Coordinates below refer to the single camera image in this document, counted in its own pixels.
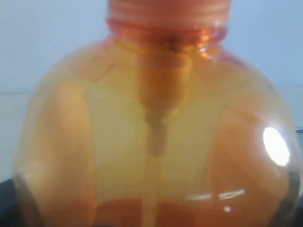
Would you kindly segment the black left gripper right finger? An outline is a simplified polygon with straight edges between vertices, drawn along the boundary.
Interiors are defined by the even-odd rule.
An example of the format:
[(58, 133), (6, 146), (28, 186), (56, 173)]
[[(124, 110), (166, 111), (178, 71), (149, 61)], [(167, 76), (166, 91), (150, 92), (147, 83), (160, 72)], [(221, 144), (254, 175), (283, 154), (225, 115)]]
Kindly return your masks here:
[(290, 189), (294, 202), (289, 216), (289, 227), (303, 226), (303, 173), (290, 173)]

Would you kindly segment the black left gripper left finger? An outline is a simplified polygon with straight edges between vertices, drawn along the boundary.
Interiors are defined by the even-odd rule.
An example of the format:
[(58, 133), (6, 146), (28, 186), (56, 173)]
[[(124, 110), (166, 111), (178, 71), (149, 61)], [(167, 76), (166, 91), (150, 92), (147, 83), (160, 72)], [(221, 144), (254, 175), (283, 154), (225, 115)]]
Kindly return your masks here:
[(38, 227), (39, 209), (27, 184), (21, 178), (0, 183), (0, 225)]

